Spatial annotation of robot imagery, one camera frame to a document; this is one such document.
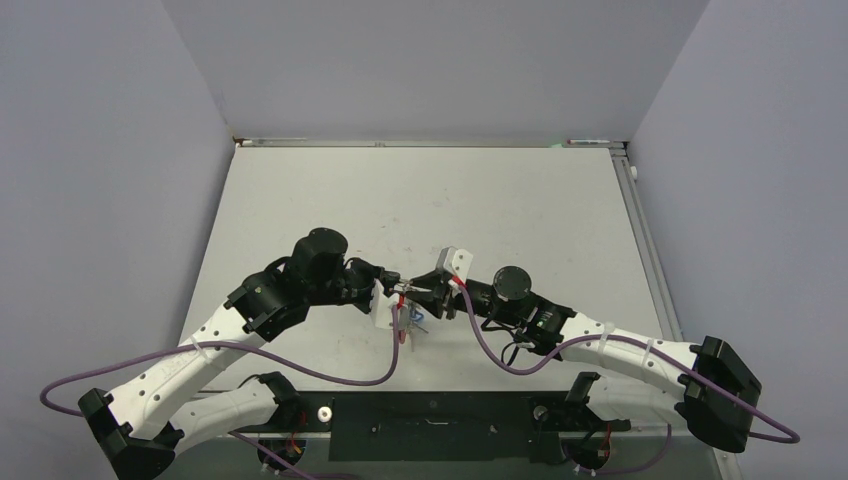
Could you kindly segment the red handled metal key holder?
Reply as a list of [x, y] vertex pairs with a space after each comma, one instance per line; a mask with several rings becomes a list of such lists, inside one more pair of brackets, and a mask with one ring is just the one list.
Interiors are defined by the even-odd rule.
[[410, 307], [417, 307], [423, 313], [423, 309], [416, 304], [414, 301], [409, 300], [407, 298], [407, 292], [411, 290], [410, 282], [408, 280], [401, 280], [395, 287], [394, 291], [399, 294], [400, 300], [398, 302], [399, 307], [399, 316], [400, 316], [400, 327], [402, 331], [405, 333], [411, 333], [414, 329], [414, 326], [410, 326], [408, 323], [408, 310]]

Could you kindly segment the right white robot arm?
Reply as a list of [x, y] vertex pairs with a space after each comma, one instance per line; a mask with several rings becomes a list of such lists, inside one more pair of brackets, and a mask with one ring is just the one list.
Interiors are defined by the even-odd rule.
[[529, 274], [517, 266], [501, 268], [491, 283], [434, 270], [396, 288], [437, 318], [465, 312], [481, 331], [510, 330], [548, 361], [616, 373], [567, 397], [566, 417], [579, 428], [599, 420], [684, 425], [698, 440], [730, 453], [743, 452], [753, 436], [762, 384], [722, 339], [668, 341], [593, 320], [534, 293]]

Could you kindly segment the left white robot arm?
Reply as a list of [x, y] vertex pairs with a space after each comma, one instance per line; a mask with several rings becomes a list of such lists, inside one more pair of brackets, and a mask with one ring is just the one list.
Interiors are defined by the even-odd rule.
[[307, 421], [300, 395], [279, 372], [250, 377], [234, 390], [196, 394], [247, 353], [305, 321], [312, 307], [353, 305], [399, 323], [400, 275], [354, 257], [339, 232], [316, 228], [290, 255], [245, 278], [192, 335], [146, 371], [78, 401], [97, 443], [120, 479], [154, 479], [198, 443], [244, 427], [274, 430]]

